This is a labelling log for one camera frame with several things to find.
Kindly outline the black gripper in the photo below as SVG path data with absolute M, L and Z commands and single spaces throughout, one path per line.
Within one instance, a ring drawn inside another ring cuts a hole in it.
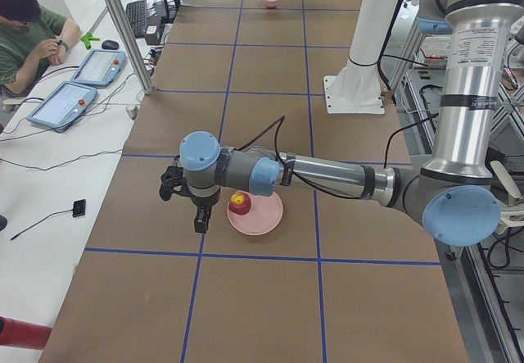
M 214 193 L 207 197 L 191 197 L 192 203 L 196 206 L 196 215 L 193 220 L 194 229 L 198 233 L 206 233 L 209 228 L 210 216 L 213 206 L 220 199 L 219 193 Z

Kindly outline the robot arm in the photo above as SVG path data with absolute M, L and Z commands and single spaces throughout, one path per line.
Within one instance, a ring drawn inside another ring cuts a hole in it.
M 490 191 L 486 167 L 490 129 L 511 25 L 523 0 L 421 0 L 420 14 L 451 31 L 435 142 L 409 169 L 343 165 L 267 150 L 255 143 L 223 147 L 204 131 L 179 147 L 181 192 L 196 205 L 195 230 L 204 233 L 221 188 L 269 196 L 299 181 L 346 200 L 374 200 L 405 213 L 433 238 L 467 247 L 505 228 L 512 218 Z

